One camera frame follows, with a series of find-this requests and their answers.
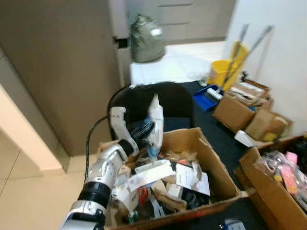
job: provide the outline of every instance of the robotic arm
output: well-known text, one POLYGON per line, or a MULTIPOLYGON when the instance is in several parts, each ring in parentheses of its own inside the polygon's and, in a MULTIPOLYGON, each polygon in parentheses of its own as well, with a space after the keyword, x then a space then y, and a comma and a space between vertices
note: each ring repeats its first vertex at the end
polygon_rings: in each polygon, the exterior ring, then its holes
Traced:
POLYGON ((139 148, 148 143, 146 138, 154 128, 154 123, 149 122, 134 131, 132 137, 126 128, 125 112, 124 107, 111 109, 111 125, 120 141, 102 151, 92 165, 78 200, 72 204, 61 230, 103 229, 106 207, 120 167, 128 156, 136 155, 139 148))

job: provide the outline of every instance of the yellow bucket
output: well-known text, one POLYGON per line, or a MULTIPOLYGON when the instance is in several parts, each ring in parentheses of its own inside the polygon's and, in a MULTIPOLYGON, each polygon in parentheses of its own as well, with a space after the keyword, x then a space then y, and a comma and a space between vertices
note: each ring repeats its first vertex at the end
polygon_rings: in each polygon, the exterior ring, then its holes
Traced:
MULTIPOLYGON (((236 59, 231 67, 231 70, 229 72, 229 76, 235 71, 235 73, 231 76, 231 78, 228 79, 226 82, 225 86, 223 87, 223 91, 227 91, 229 88, 231 88, 237 81, 237 78, 239 76, 239 73, 241 72, 241 69, 243 65, 236 69, 237 66, 241 63, 241 61, 245 58, 245 56, 248 54, 248 49, 247 47, 239 42, 235 42, 232 48, 231 52, 231 58, 234 55, 234 51, 236 49, 236 46, 239 45, 240 50, 236 56, 236 59)), ((231 63, 231 59, 229 60, 219 60, 219 61, 214 61, 211 63, 211 72, 210 76, 208 79, 208 84, 215 84, 217 86, 222 86, 224 79, 226 77, 226 73, 228 71, 228 67, 231 63)))

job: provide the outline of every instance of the door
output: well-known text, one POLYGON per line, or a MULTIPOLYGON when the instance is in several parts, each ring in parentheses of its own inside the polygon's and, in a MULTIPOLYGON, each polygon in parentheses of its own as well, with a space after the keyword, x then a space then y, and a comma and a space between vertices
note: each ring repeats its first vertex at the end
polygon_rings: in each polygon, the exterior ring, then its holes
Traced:
MULTIPOLYGON (((70 155, 120 88, 105 0, 2 0, 0 44, 70 155)), ((97 127, 92 153, 110 139, 97 127)))

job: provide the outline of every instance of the black cable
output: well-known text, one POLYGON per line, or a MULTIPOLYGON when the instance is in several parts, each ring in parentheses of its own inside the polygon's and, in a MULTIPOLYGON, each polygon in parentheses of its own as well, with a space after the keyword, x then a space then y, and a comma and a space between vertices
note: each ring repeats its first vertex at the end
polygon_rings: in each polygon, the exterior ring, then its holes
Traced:
POLYGON ((84 177, 84 182, 88 176, 88 165, 89 165, 89 161, 90 161, 90 140, 91 140, 91 136, 92 136, 92 133, 94 131, 94 129, 96 128, 96 126, 102 122, 103 120, 107 119, 107 115, 104 116, 104 117, 101 117, 99 120, 97 120, 91 130, 88 132, 87 134, 87 139, 86 139, 86 144, 85 144, 85 147, 86 147, 86 166, 85 166, 85 177, 84 177))

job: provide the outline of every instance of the chair backrest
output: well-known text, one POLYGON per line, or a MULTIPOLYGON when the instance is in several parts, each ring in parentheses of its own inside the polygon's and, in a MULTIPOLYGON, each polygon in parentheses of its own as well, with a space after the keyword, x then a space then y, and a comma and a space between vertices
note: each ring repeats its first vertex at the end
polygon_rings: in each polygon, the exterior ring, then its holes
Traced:
MULTIPOLYGON (((155 93, 158 94, 159 103, 163 107, 164 118, 188 118, 189 127, 194 127, 193 99, 185 88, 174 82, 123 88, 113 95, 107 112, 109 113, 113 106, 123 106, 127 109, 129 123, 142 121, 147 116, 147 109, 155 93)), ((109 128, 112 139, 115 140, 116 135, 110 120, 109 128)))

